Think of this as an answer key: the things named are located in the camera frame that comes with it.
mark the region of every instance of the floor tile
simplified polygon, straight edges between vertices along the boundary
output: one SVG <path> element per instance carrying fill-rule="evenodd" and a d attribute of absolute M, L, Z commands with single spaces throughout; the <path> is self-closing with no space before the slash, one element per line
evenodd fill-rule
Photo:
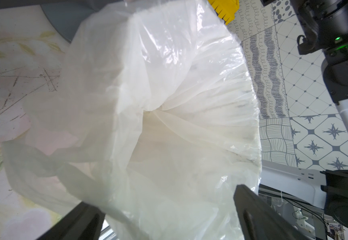
<path fill-rule="evenodd" d="M 275 0 L 271 3 L 271 6 L 275 23 L 283 22 L 285 19 L 295 15 L 289 0 Z"/>
<path fill-rule="evenodd" d="M 296 167 L 290 119 L 261 119 L 259 126 L 262 160 Z"/>
<path fill-rule="evenodd" d="M 227 26 L 241 41 L 274 25 L 272 5 L 263 7 L 260 0 L 240 0 L 235 19 Z"/>
<path fill-rule="evenodd" d="M 242 46 L 259 100 L 260 118 L 288 117 L 274 26 L 242 41 Z"/>
<path fill-rule="evenodd" d="M 280 39 L 279 53 L 286 95 L 289 96 L 289 116 L 338 113 L 323 82 L 321 64 L 325 57 L 322 51 L 307 55 L 298 53 L 296 38 L 303 31 L 296 16 L 276 24 L 275 29 L 277 39 Z"/>
<path fill-rule="evenodd" d="M 290 117 L 296 165 L 348 169 L 348 133 L 339 114 Z"/>

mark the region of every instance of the white plastic bag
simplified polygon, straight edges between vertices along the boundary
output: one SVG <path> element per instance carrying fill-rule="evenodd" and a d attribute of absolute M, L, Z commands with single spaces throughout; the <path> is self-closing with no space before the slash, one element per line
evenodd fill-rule
<path fill-rule="evenodd" d="M 3 144 L 14 190 L 66 214 L 98 206 L 121 240 L 243 239 L 258 190 L 258 105 L 236 36 L 204 0 L 114 3 L 85 20 L 58 92 L 28 97 Z"/>

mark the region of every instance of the cable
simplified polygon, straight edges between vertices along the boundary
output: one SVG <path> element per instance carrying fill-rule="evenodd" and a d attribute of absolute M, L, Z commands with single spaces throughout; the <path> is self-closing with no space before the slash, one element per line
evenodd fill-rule
<path fill-rule="evenodd" d="M 325 219 L 323 217 L 321 217 L 320 215 L 314 213 L 313 211 L 307 209 L 306 207 L 302 206 L 301 204 L 297 203 L 297 202 L 294 202 L 294 201 L 291 201 L 291 200 L 287 200 L 285 199 L 289 204 L 293 205 L 294 207 L 298 207 L 296 206 L 295 204 L 298 204 L 300 207 L 298 208 L 301 208 L 309 213 L 311 213 L 312 215 L 314 215 L 315 217 L 317 217 L 322 223 L 323 223 L 323 226 L 325 227 L 325 232 L 327 233 L 327 227 L 326 227 L 326 223 L 325 223 Z"/>
<path fill-rule="evenodd" d="M 303 218 L 296 218 L 296 217 L 294 217 L 293 213 L 295 213 L 295 212 L 299 212 L 299 211 L 298 211 L 298 210 L 296 210 L 296 211 L 292 212 L 292 217 L 293 217 L 293 218 L 295 218 L 296 220 L 301 220 L 301 219 L 304 219 L 304 217 L 303 217 Z"/>
<path fill-rule="evenodd" d="M 282 204 L 283 204 L 282 191 L 281 191 L 281 202 L 282 202 Z"/>
<path fill-rule="evenodd" d="M 311 213 L 312 215 L 316 216 L 319 220 L 321 220 L 321 222 L 322 222 L 323 224 L 325 224 L 325 220 L 324 220 L 320 215 L 318 215 L 318 214 L 316 214 L 315 212 L 313 212 L 313 211 L 307 209 L 305 206 L 303 206 L 303 205 L 301 205 L 301 204 L 299 204 L 299 203 L 297 203 L 297 202 L 291 201 L 291 200 L 287 200 L 287 199 L 286 199 L 286 201 L 289 202 L 289 203 L 290 203 L 291 205 L 293 205 L 294 207 L 301 208 L 301 209 L 303 209 L 303 210 L 305 210 L 305 211 Z"/>

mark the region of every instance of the scratched surface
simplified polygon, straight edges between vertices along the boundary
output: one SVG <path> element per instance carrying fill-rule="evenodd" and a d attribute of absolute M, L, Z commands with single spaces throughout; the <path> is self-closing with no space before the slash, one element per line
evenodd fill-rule
<path fill-rule="evenodd" d="M 67 48 L 39 6 L 0 10 L 0 146 L 30 127 L 29 94 L 58 90 Z M 0 152 L 0 239 L 33 240 L 60 216 L 15 193 L 3 166 Z"/>

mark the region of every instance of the plastic bag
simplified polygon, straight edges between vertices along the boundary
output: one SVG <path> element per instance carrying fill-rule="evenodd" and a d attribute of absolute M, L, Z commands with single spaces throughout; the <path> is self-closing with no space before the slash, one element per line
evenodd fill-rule
<path fill-rule="evenodd" d="M 85 20 L 58 91 L 27 98 L 3 144 L 12 188 L 66 214 L 99 207 L 126 239 L 243 239 L 258 190 L 258 104 L 239 40 L 203 0 L 114 3 Z"/>

